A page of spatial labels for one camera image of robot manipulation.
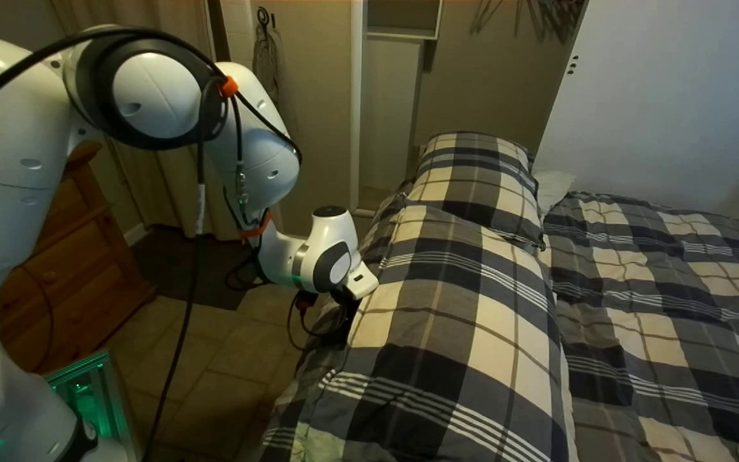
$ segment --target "black cable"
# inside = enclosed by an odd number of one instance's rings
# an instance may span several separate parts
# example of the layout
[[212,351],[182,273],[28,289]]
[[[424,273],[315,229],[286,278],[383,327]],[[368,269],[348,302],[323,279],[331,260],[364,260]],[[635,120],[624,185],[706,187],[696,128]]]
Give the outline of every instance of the black cable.
[[223,126],[227,126],[229,106],[227,106],[227,97],[221,94],[223,84],[227,84],[227,75],[218,75],[215,79],[211,79],[204,88],[205,89],[204,101],[212,102],[212,106],[221,106],[221,119],[218,119],[218,124],[212,128],[205,128],[209,130],[205,139],[215,139],[223,130]]
[[255,287],[261,287],[264,283],[243,283],[239,278],[239,273],[252,265],[257,260],[257,250],[252,250],[241,261],[236,261],[227,274],[223,274],[223,283],[229,289],[255,289]]
[[236,97],[230,97],[230,106],[233,106],[233,120],[236,120],[236,162],[243,162],[243,137],[241,137],[239,97],[241,97],[241,92],[236,92]]
[[[221,97],[221,94],[212,94],[218,88],[218,83],[211,83],[209,88],[204,88],[204,101],[200,106],[212,106],[212,97]],[[148,462],[151,456],[151,445],[157,438],[157,432],[159,432],[159,423],[162,423],[162,414],[164,414],[164,402],[168,402],[168,392],[169,392],[169,386],[171,386],[171,378],[178,373],[178,364],[182,359],[182,350],[184,350],[184,338],[187,338],[187,329],[189,329],[189,319],[193,319],[193,307],[195,307],[195,289],[197,289],[197,273],[200,273],[200,239],[204,239],[204,210],[205,210],[205,146],[204,142],[195,144],[195,180],[197,180],[197,229],[195,229],[195,241],[193,241],[193,268],[189,268],[189,287],[187,287],[187,307],[184,307],[184,319],[182,319],[182,329],[179,329],[179,338],[175,343],[175,351],[171,351],[171,361],[169,361],[169,369],[168,369],[168,381],[164,381],[164,388],[162,388],[162,396],[159,396],[159,402],[157,402],[157,415],[153,415],[153,425],[143,441],[143,456],[142,462]]]
[[291,327],[291,322],[293,322],[293,307],[295,307],[295,297],[293,297],[291,305],[288,305],[288,342],[293,343],[293,350],[307,354],[307,351],[310,351],[307,347],[295,343],[293,327]]
[[307,319],[307,313],[304,310],[297,322],[307,336],[329,336],[331,333],[331,330],[315,330],[315,327],[310,329],[305,319]]
[[236,92],[236,101],[241,101],[250,108],[250,114],[257,116],[277,139],[282,139],[288,146],[293,146],[297,162],[304,164],[304,155],[300,155],[297,144],[291,137],[286,137],[286,130],[272,126],[241,92]]
[[200,55],[195,46],[189,46],[187,40],[169,37],[164,31],[153,31],[153,29],[92,29],[92,31],[82,31],[75,37],[64,37],[59,40],[52,40],[37,51],[32,51],[25,60],[15,62],[12,67],[8,67],[0,75],[0,89],[12,83],[19,75],[23,75],[25,70],[32,70],[34,64],[69,48],[78,46],[82,40],[92,40],[92,39],[102,39],[102,37],[143,37],[143,39],[164,39],[169,43],[184,46],[187,51],[193,51],[195,56],[200,56],[218,78],[223,78],[223,73],[215,67],[215,62],[211,62],[205,55]]
[[227,192],[229,192],[227,185],[221,187],[221,192],[223,192],[223,206],[227,206],[227,210],[233,215],[236,225],[239,225],[239,229],[247,229],[247,225],[239,220],[236,209],[230,206],[230,198],[227,194]]

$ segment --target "wooden furniture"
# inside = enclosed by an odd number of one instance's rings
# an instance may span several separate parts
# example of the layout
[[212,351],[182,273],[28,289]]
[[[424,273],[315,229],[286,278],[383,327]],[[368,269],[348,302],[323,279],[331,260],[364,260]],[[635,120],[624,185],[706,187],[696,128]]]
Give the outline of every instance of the wooden furniture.
[[96,351],[153,295],[87,168],[101,144],[75,148],[37,251],[0,289],[0,338],[34,373]]

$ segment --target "carpet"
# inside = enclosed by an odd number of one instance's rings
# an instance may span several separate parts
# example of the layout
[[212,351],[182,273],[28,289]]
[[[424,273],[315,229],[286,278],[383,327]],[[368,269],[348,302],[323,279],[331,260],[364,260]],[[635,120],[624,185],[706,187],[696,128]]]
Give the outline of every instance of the carpet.
[[[193,239],[184,239],[179,229],[151,229],[130,251],[139,273],[157,284],[159,295],[187,301],[189,269],[193,269]],[[250,250],[239,241],[215,241],[204,237],[195,302],[236,310],[243,287],[227,283],[233,268],[241,268]],[[252,283],[257,269],[250,265],[239,279]]]

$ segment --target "black and white plaid blanket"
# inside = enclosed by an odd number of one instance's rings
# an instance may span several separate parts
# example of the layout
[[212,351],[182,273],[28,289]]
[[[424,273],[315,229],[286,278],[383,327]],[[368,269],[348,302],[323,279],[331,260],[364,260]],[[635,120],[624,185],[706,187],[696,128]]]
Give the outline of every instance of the black and white plaid blanket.
[[570,194],[546,237],[579,460],[739,460],[739,220]]
[[374,224],[364,260],[381,287],[347,350],[286,396],[264,460],[570,460],[568,364],[536,256],[405,206]]

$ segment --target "floor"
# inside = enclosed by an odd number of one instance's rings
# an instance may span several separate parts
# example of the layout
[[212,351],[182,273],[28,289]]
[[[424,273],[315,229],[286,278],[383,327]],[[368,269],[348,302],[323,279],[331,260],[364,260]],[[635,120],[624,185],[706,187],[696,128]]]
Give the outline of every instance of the floor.
[[[151,460],[257,460],[272,400],[293,381],[300,356],[286,329],[293,295],[291,287],[264,284],[250,289],[236,310],[195,305]],[[182,301],[157,297],[107,343],[142,445],[153,422],[182,313]],[[305,338],[297,319],[291,330],[293,338]]]
[[[184,239],[182,229],[151,225],[147,237],[134,245],[134,260],[143,279],[159,287],[168,297],[187,297],[195,241]],[[229,284],[229,273],[247,261],[250,246],[241,241],[218,241],[205,237],[200,241],[200,278],[195,301],[205,305],[239,305],[243,289]],[[255,265],[239,268],[239,279],[255,279]]]

